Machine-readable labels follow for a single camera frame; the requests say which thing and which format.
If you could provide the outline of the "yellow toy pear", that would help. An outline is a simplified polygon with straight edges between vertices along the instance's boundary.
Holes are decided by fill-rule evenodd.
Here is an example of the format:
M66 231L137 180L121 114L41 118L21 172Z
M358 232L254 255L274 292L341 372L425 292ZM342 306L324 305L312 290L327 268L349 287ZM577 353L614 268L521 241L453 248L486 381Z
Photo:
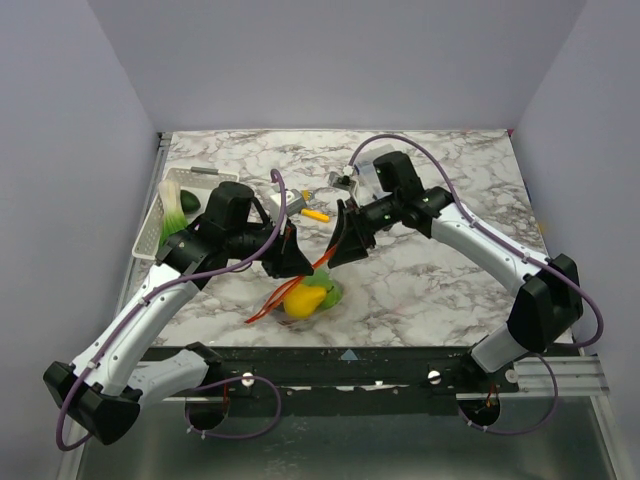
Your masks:
M285 296L284 311L294 319L306 319L320 308L326 294L327 291L322 287L299 284Z

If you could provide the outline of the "clear bag with orange zipper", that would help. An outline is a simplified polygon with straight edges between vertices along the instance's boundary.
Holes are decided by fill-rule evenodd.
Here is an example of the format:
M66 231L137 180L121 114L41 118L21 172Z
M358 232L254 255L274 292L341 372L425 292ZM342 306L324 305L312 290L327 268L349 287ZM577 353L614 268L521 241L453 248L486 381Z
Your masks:
M338 305L344 296L344 288L324 269L334 252L335 247L330 247L313 264L312 275L298 276L279 286L244 323L252 324L276 311L282 311L288 320L297 322Z

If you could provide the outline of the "green toy lime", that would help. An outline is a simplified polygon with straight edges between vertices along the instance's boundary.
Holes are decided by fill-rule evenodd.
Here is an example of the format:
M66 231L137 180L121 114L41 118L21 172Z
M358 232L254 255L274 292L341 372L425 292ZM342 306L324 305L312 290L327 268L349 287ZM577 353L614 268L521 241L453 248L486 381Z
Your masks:
M326 294L325 299L320 304L322 310L328 310L336 306L343 297L343 289L339 284L334 284Z

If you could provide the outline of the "green toy leaf vegetable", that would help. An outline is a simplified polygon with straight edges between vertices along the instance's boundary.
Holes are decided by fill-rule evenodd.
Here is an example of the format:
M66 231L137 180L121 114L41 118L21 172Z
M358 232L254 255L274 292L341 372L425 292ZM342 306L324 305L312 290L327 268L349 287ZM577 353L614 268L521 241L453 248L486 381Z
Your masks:
M334 287L329 273L323 269L316 269L312 275L304 278L302 284L309 287L322 287L326 291L330 291Z

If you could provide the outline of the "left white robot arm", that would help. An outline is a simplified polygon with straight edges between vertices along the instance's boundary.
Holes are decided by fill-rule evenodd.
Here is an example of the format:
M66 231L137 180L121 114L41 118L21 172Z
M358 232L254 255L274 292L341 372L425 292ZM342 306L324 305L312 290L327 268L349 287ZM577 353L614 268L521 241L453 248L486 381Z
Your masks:
M254 262L273 278L306 276L310 261L297 244L287 215L287 190L279 188L279 211L271 218L254 191L224 181L211 191L204 212L169 235L142 286L106 330L69 363L55 361L43 381L60 413L104 445L121 439L143 407L194 389L214 393L222 380L212 352L194 344L152 367L137 365L169 320L213 277Z

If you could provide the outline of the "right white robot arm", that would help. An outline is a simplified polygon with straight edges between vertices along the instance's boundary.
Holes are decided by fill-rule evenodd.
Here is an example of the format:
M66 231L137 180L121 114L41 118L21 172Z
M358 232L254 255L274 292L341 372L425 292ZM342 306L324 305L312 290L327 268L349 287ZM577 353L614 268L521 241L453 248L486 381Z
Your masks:
M383 196L367 205L337 203L329 268L363 260L375 235L400 223L464 255L514 298L505 324L475 344L460 367L460 379L480 392L496 371L529 353L544 352L583 314L577 266L568 256L550 259L510 239L455 203L439 186L423 187L408 155L386 153L373 162Z

